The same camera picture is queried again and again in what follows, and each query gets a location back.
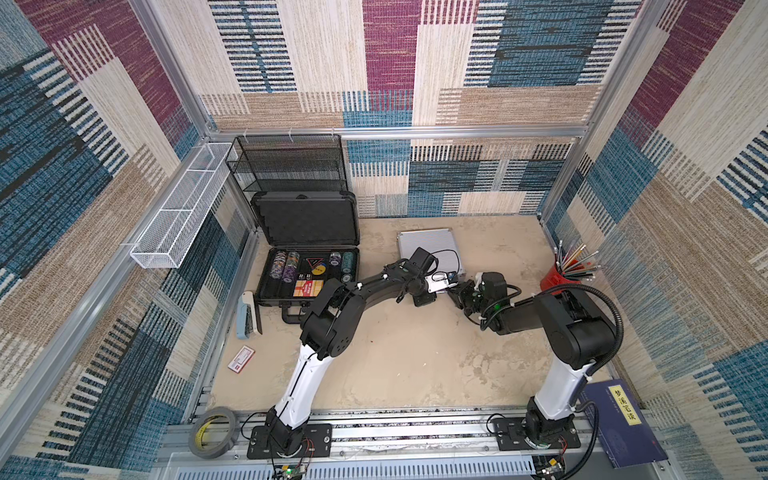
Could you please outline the silver aluminium poker case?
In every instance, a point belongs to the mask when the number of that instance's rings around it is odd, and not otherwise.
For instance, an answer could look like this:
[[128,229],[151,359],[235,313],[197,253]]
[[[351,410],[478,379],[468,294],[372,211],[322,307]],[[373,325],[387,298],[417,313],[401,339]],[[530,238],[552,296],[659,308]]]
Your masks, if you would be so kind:
[[431,277],[434,279],[438,278],[438,272],[453,274],[457,277],[465,274],[458,244],[451,228],[402,231],[397,235],[397,244],[402,258],[410,258],[418,248],[433,255],[436,265],[431,266],[428,272],[431,272]]

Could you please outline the dark grey poker case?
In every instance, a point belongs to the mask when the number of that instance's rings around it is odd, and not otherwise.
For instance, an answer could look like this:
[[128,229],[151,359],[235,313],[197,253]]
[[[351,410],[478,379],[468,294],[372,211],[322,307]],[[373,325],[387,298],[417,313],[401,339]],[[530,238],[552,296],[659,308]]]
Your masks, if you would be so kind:
[[[353,280],[358,277],[360,264],[360,231],[357,200],[349,191],[324,192],[260,192],[251,199],[251,207],[264,233],[269,251],[256,290],[256,303],[281,310],[286,324],[298,324],[301,314],[295,309],[309,306],[314,298],[294,298],[293,291],[299,279],[342,281],[341,265],[331,266],[330,253],[352,251],[355,254]],[[292,284],[274,280],[269,276],[275,253],[288,255],[297,251],[301,255],[297,279]],[[322,276],[303,272],[305,259],[322,258],[327,271]]]

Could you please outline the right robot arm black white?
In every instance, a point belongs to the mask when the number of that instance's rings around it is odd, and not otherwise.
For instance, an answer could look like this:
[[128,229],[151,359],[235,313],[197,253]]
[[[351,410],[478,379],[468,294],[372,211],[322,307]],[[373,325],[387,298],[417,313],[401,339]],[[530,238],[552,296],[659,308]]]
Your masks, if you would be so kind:
[[577,398],[623,343],[624,322],[616,304],[581,283],[555,285],[525,298],[521,288],[498,272],[459,283],[449,289],[449,296],[482,331],[499,336],[544,331],[553,360],[541,388],[527,403],[518,434],[537,449],[565,439]]

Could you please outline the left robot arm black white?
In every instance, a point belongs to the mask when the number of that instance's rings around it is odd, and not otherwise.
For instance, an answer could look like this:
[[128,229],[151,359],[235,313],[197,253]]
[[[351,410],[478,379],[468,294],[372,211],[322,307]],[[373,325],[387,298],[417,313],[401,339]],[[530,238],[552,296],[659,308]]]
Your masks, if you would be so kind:
[[435,255],[419,247],[377,275],[346,283],[332,279],[322,288],[301,317],[297,364],[284,394],[267,413],[262,445],[284,455],[299,449],[323,377],[352,343],[364,311],[389,299],[401,302],[408,294],[415,306],[435,301],[426,279],[438,265]]

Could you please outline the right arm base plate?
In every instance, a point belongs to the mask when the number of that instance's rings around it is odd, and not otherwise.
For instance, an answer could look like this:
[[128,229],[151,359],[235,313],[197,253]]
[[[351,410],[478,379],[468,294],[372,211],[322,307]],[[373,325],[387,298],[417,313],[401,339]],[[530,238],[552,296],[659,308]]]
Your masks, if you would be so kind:
[[573,419],[573,415],[560,420],[493,417],[488,426],[500,451],[577,449],[582,442]]

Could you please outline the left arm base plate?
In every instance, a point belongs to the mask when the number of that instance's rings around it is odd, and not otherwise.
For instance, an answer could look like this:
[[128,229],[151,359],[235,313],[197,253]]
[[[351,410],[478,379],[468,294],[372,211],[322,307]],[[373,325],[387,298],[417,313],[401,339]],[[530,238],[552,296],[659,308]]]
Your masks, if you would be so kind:
[[330,456],[333,426],[309,423],[296,429],[282,424],[255,426],[248,443],[249,460],[325,458]]

